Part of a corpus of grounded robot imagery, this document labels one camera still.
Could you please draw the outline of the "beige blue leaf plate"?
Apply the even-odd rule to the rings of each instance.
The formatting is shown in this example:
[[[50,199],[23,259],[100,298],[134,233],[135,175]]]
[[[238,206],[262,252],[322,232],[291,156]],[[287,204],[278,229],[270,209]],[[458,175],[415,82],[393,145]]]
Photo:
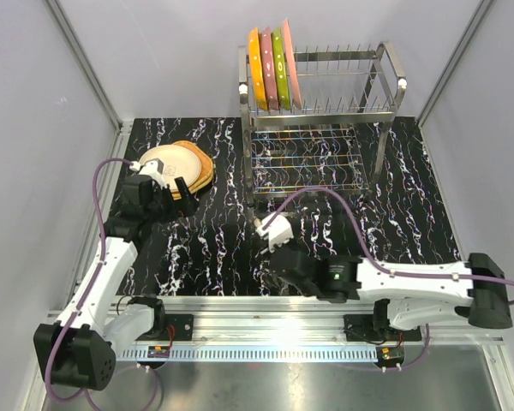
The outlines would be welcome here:
[[[175,179],[182,177],[189,186],[196,182],[201,172],[201,161],[188,148],[179,145],[156,146],[145,152],[139,160],[141,170],[147,169],[147,164],[158,162],[157,172],[161,175],[161,185],[170,187],[172,193],[178,191]]]

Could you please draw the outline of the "orange dotted scalloped plate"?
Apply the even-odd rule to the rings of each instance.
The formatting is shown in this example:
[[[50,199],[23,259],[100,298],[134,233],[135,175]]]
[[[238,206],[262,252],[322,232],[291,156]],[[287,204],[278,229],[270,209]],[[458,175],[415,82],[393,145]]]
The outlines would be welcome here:
[[[268,110],[266,90],[263,81],[262,62],[260,57],[260,32],[255,27],[248,35],[248,55],[254,87],[254,99],[261,110]]]

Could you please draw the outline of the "pink dotted scalloped plate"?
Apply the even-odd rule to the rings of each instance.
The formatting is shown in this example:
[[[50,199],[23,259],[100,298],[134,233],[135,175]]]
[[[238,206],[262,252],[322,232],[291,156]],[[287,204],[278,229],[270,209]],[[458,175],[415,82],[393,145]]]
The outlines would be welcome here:
[[[278,110],[278,89],[272,50],[272,30],[266,27],[260,33],[260,56],[268,110]]]

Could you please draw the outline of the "beige pink leaf plate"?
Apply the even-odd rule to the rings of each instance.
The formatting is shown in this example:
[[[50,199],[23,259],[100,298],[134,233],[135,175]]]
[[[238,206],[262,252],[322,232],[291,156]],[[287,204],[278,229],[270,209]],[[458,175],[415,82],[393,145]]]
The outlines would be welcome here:
[[[284,54],[287,62],[288,72],[290,76],[290,84],[292,90],[293,105],[298,109],[302,109],[302,95],[296,72],[296,59],[294,47],[292,44],[292,36],[288,19],[284,19],[282,23],[282,34],[284,36]]]

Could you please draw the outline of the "yellow-green dotted scalloped plate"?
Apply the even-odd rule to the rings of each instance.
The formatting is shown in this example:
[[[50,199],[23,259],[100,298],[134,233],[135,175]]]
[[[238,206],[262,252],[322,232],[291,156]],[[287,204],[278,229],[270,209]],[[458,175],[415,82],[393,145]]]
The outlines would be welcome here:
[[[271,40],[279,106],[283,110],[289,110],[291,107],[290,89],[286,74],[284,43],[280,27],[272,31]]]

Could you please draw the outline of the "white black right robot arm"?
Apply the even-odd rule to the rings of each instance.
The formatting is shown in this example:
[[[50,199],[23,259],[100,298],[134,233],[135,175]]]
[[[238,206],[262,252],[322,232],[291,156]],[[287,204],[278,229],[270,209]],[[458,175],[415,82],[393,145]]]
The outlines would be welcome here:
[[[487,330],[513,326],[505,274],[484,253],[443,265],[410,265],[349,255],[320,259],[284,246],[267,258],[271,273],[306,297],[373,305],[371,330],[381,340],[456,318]]]

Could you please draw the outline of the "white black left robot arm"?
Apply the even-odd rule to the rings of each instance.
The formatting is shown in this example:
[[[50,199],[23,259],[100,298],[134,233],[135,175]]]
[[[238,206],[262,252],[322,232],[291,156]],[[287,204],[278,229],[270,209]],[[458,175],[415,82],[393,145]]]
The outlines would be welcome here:
[[[130,176],[122,186],[118,215],[101,222],[100,245],[89,271],[70,303],[52,324],[33,335],[40,371],[47,387],[103,390],[111,381],[117,356],[140,337],[157,340],[172,331],[164,303],[156,296],[136,296],[125,311],[108,320],[108,311],[128,269],[157,223],[194,214],[194,196],[181,177],[170,187],[150,176]]]

